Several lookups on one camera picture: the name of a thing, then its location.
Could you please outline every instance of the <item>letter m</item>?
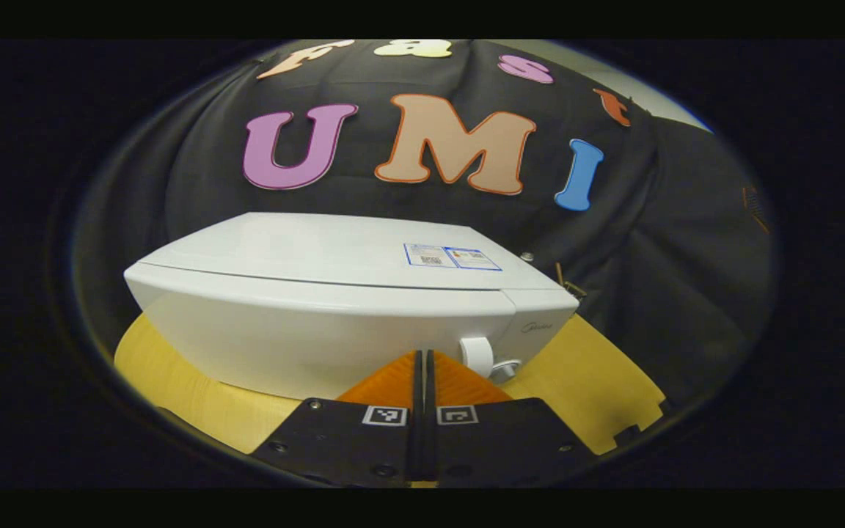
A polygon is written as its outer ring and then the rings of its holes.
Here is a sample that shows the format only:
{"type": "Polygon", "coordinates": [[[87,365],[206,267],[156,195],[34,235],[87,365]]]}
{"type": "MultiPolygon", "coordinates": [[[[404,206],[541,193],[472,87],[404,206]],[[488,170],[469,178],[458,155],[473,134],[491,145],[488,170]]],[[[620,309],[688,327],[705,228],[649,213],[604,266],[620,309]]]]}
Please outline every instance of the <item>letter m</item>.
{"type": "Polygon", "coordinates": [[[403,112],[389,161],[376,167],[376,177],[397,183],[421,183],[429,178],[423,151],[429,151],[446,183],[455,183],[475,160],[479,170],[469,184],[479,191],[519,194],[520,160],[527,135],[536,124],[509,111],[490,114],[472,131],[465,130],[452,103],[441,97],[418,94],[395,96],[392,103],[403,112]]]}

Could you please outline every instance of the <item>yellow letter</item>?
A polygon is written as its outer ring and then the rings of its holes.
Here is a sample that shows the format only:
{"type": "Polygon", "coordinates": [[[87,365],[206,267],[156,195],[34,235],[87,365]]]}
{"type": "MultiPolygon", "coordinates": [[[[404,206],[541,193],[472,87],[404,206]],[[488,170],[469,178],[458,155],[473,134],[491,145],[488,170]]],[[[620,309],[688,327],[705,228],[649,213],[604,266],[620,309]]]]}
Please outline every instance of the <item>yellow letter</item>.
{"type": "Polygon", "coordinates": [[[269,77],[278,73],[286,73],[286,71],[295,70],[296,67],[301,66],[303,60],[315,60],[320,56],[324,56],[324,54],[328,53],[328,51],[331,51],[332,48],[342,48],[345,46],[350,46],[353,43],[354,40],[341,40],[338,43],[322,44],[320,46],[314,46],[311,48],[305,48],[304,50],[295,51],[295,53],[292,53],[288,59],[277,64],[276,67],[273,67],[273,69],[267,71],[267,73],[259,74],[256,78],[263,79],[265,77],[269,77]]]}
{"type": "Polygon", "coordinates": [[[452,54],[452,51],[449,51],[450,45],[452,43],[448,40],[398,39],[390,40],[388,45],[373,50],[373,54],[378,54],[379,56],[426,56],[437,58],[450,56],[452,54]]]}
{"type": "Polygon", "coordinates": [[[422,161],[429,144],[439,176],[446,183],[455,183],[473,161],[483,156],[479,170],[469,176],[472,187],[507,195],[523,190],[520,159],[527,135],[537,130],[533,121],[509,111],[496,111],[469,132],[452,103],[441,97],[402,94],[390,101],[402,109],[403,117],[389,161],[376,167],[380,180],[428,180],[429,171],[422,161]]]}

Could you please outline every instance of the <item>black cloth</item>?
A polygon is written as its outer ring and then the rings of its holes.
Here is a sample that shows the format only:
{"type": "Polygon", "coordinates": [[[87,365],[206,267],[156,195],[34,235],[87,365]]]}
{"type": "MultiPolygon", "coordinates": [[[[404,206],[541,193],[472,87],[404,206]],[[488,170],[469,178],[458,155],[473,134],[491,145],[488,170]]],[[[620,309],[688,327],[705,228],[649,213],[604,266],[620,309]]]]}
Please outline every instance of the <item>black cloth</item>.
{"type": "Polygon", "coordinates": [[[713,134],[664,118],[615,94],[631,121],[608,116],[603,87],[552,61],[479,40],[453,41],[452,56],[376,56],[386,40],[358,40],[298,69],[262,80],[292,43],[218,74],[145,122],[95,175],[81,202],[71,248],[81,316],[104,350],[114,350],[139,314],[123,271],[170,241],[247,211],[329,213],[470,225],[514,254],[530,252],[550,277],[589,293],[578,310],[676,403],[712,391],[734,374],[761,335],[772,305],[774,234],[745,207],[754,178],[713,134]],[[504,73],[513,54],[543,64],[553,84],[504,73]],[[449,100],[467,130],[494,111],[529,118],[522,193],[484,193],[443,183],[431,153],[425,183],[386,183],[373,170],[389,160],[401,111],[396,94],[449,100]],[[244,177],[246,124],[292,111],[276,147],[294,165],[312,133],[307,112],[352,103],[331,169],[290,191],[244,177]],[[585,211],[557,206],[573,163],[569,142],[604,154],[585,211]]]}

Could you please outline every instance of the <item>yellow wooden board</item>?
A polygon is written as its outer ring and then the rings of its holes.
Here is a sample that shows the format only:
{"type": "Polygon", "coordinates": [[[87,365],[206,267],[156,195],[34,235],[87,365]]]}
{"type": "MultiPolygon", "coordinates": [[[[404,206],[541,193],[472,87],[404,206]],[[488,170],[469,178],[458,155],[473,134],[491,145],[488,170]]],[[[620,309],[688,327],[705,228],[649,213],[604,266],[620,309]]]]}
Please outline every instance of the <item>yellow wooden board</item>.
{"type": "MultiPolygon", "coordinates": [[[[128,328],[114,363],[154,405],[248,454],[299,404],[205,377],[145,315],[128,328]]],[[[654,424],[664,400],[637,365],[578,315],[502,388],[514,398],[543,398],[597,455],[614,449],[614,435],[630,425],[643,430],[654,424]]]]}

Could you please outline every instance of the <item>purple letter u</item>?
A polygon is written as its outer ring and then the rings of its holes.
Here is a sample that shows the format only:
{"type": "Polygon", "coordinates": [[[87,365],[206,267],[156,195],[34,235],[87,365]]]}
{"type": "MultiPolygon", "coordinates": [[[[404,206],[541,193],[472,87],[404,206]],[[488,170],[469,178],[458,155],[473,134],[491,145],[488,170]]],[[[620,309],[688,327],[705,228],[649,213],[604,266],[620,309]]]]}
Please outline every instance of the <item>purple letter u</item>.
{"type": "Polygon", "coordinates": [[[244,174],[249,183],[264,189],[296,189],[314,183],[332,167],[338,133],[345,118],[353,116],[358,107],[353,104],[329,104],[309,110],[315,121],[312,141],[305,161],[295,167],[283,167],[273,161],[279,129],[292,120],[291,111],[278,111],[256,117],[247,123],[249,139],[244,153],[244,174]]]}

